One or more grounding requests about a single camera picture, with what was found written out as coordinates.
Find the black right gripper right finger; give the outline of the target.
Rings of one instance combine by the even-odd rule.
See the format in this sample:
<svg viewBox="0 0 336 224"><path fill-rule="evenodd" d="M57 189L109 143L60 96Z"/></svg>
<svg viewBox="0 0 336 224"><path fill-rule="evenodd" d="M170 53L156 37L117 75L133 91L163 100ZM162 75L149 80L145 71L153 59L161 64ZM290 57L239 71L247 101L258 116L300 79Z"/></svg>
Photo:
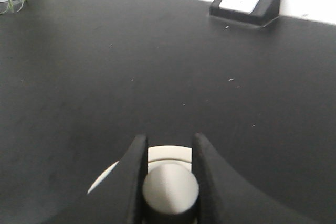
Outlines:
<svg viewBox="0 0 336 224"><path fill-rule="evenodd" d="M200 188L198 223L314 223L249 183L201 133L192 139L192 172Z"/></svg>

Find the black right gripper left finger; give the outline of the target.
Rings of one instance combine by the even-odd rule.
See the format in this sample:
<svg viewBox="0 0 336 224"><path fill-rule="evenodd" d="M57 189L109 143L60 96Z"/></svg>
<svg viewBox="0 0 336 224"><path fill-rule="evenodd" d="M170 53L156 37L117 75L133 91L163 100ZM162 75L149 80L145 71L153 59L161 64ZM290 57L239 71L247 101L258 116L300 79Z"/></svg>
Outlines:
<svg viewBox="0 0 336 224"><path fill-rule="evenodd" d="M142 223L147 172L148 139L141 134L94 190L47 223Z"/></svg>

